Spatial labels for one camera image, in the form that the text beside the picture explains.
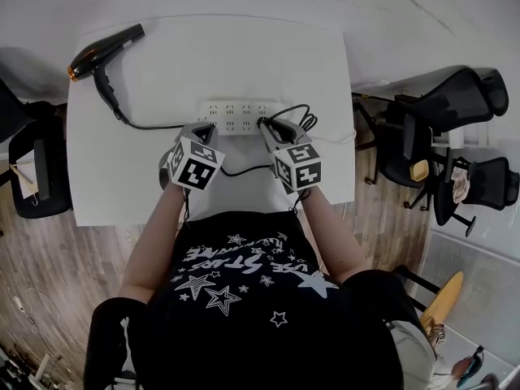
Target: power outlet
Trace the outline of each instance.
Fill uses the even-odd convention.
[[[217,126],[220,136],[257,135],[260,117],[271,117],[284,109],[281,102],[235,99],[208,101],[201,104],[198,121]]]

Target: black shirt with stars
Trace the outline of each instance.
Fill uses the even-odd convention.
[[[148,305],[93,314],[86,390],[111,388],[128,358],[144,389],[203,384],[401,388],[387,321],[420,323],[399,279],[324,275],[292,212],[229,212],[186,223]]]

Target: white cube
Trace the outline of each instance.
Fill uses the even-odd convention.
[[[163,167],[173,184],[188,189],[206,189],[222,166],[225,154],[182,136],[168,154]]]
[[[276,150],[271,159],[276,175],[293,191],[321,182],[322,159],[310,143]]]

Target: forearm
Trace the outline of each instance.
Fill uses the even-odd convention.
[[[146,303],[161,284],[170,266],[183,204],[182,188],[168,184],[128,259],[121,297]]]
[[[334,212],[322,191],[314,186],[303,209],[328,272],[344,282],[351,275],[369,269],[361,246]]]

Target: paper on chair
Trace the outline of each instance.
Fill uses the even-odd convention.
[[[35,184],[36,189],[38,189],[38,182],[36,178],[36,166],[34,164],[34,150],[31,150],[29,153],[25,154],[21,158],[16,161],[16,169],[19,173],[25,176],[25,179],[30,184]],[[31,189],[27,186],[26,181],[22,180],[22,178],[18,177],[19,186],[22,191],[22,197],[27,198],[33,195]]]

